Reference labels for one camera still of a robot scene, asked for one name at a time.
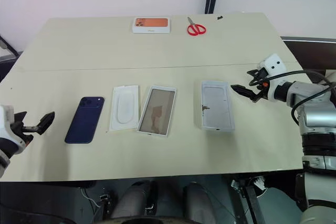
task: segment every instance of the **red scissors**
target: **red scissors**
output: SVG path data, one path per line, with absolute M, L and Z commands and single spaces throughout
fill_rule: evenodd
M 191 20 L 191 18 L 188 17 L 188 21 L 189 21 L 190 25 L 188 25 L 187 32 L 191 36 L 197 36 L 199 34 L 204 34 L 206 32 L 206 28 L 204 26 L 199 25 L 199 24 L 195 24 Z

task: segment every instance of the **orange phone box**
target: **orange phone box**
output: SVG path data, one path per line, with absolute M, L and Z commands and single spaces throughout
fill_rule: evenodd
M 170 18 L 137 17 L 133 21 L 132 30 L 135 34 L 168 34 L 170 33 Z

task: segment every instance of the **floor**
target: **floor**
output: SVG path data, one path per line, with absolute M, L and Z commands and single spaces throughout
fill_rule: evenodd
M 149 178 L 159 184 L 158 211 L 156 215 L 182 216 L 182 188 L 190 182 L 202 184 L 214 205 L 218 224 L 235 224 L 233 208 L 228 196 L 227 184 L 221 175 L 176 176 Z M 120 198 L 126 189 L 139 179 L 100 180 L 87 189 L 89 197 L 98 200 L 101 194 L 113 190 Z M 50 186 L 34 183 L 0 183 L 1 203 L 25 211 L 61 215 L 77 224 L 91 223 L 92 209 L 79 188 Z M 259 203 L 267 224 L 299 223 L 301 211 L 286 194 L 269 188 L 259 197 Z M 248 223 L 252 223 L 246 201 Z M 55 218 L 35 217 L 1 210 L 0 223 L 63 223 Z

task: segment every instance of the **table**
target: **table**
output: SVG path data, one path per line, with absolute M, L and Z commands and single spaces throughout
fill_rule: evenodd
M 216 31 L 212 33 L 212 29 L 208 29 L 204 40 L 199 36 L 194 42 L 185 31 L 183 36 L 181 28 L 175 26 L 186 17 L 172 17 L 172 33 L 165 35 L 165 38 L 178 42 L 171 38 L 176 34 L 180 40 L 186 41 L 179 42 L 179 51 L 184 52 L 180 57 L 170 53 L 177 52 L 173 44 L 164 47 L 165 50 L 159 50 L 162 44 L 159 44 L 160 39 L 155 35 L 148 37 L 156 45 L 155 52 L 148 51 L 146 54 L 145 48 L 139 51 L 142 47 L 139 41 L 146 40 L 144 35 L 136 37 L 130 33 L 131 17 L 49 21 L 0 83 L 0 103 L 12 104 L 16 112 L 28 111 L 24 120 L 27 125 L 36 124 L 50 111 L 55 111 L 55 120 L 44 135 L 35 135 L 26 150 L 11 159 L 12 163 L 1 181 L 92 180 L 301 168 L 299 129 L 291 120 L 290 108 L 282 102 L 260 100 L 253 104 L 231 91 L 235 132 L 201 130 L 202 80 L 222 80 L 231 84 L 247 85 L 250 77 L 246 71 L 255 68 L 255 63 L 273 52 L 279 53 L 289 71 L 301 69 L 263 14 L 237 14 L 237 17 L 232 14 L 230 17 L 236 20 L 240 33 L 244 29 L 254 29 L 256 34 L 253 37 L 244 34 L 239 36 L 231 23 L 231 29 L 227 31 L 216 29 L 210 22 L 210 19 L 217 22 L 215 17 L 192 17 L 198 23 L 206 25 L 207 28 L 213 27 Z M 240 24 L 245 19 L 254 22 L 242 28 Z M 77 48 L 78 37 L 88 36 L 82 34 L 86 23 L 90 24 L 91 32 L 102 29 L 104 33 L 111 35 L 120 33 L 121 43 L 126 45 L 128 40 L 129 44 L 137 45 L 138 54 L 129 55 L 130 49 L 127 48 L 127 54 L 120 57 L 120 43 L 111 42 L 108 46 L 105 44 L 106 40 L 102 42 L 101 35 L 91 36 L 88 52 Z M 105 29 L 104 23 L 106 26 L 118 26 L 110 31 Z M 120 25 L 122 23 L 124 27 L 128 25 L 128 36 L 123 34 L 123 26 Z M 255 23 L 259 23 L 260 32 L 254 28 L 258 27 Z M 78 37 L 73 36 L 76 29 Z M 248 55 L 239 57 L 234 53 L 234 46 L 224 42 L 213 47 L 209 37 L 215 41 L 218 37 L 229 38 L 226 35 L 228 32 L 236 33 L 235 37 L 240 43 L 237 50 L 250 51 Z M 68 37 L 66 45 L 60 43 L 63 39 L 62 33 Z M 264 40 L 263 44 L 254 45 L 258 40 Z M 111 50 L 112 45 L 118 54 Z M 76 50 L 82 53 L 69 53 Z M 90 58 L 89 55 L 94 50 L 97 52 L 96 57 Z M 206 56 L 208 61 L 203 59 L 206 50 L 209 52 Z M 205 62 L 209 62 L 207 66 L 202 65 Z M 309 81 L 304 75 L 290 77 L 289 80 Z M 140 85 L 141 108 L 151 85 L 177 88 L 168 137 L 146 135 L 133 130 L 109 132 L 113 87 L 134 84 Z M 66 144 L 64 138 L 80 98 L 94 95 L 105 97 L 105 104 L 93 141 L 90 144 Z

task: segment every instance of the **robotic hand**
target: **robotic hand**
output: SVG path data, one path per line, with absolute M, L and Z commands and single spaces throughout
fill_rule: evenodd
M 55 113 L 44 115 L 37 126 L 24 126 L 22 120 L 27 112 L 14 114 L 12 106 L 0 105 L 0 178 L 10 164 L 14 154 L 21 153 L 33 140 L 25 132 L 37 132 L 42 135 L 52 124 Z
M 249 85 L 260 92 L 255 94 L 241 85 L 232 85 L 233 90 L 253 102 L 260 98 L 286 102 L 299 125 L 304 173 L 297 175 L 296 197 L 306 208 L 300 223 L 336 223 L 336 108 L 330 101 L 336 83 L 310 70 L 286 73 L 277 54 L 247 73 L 253 76 Z M 326 85 L 287 81 L 286 76 L 298 73 L 318 75 Z

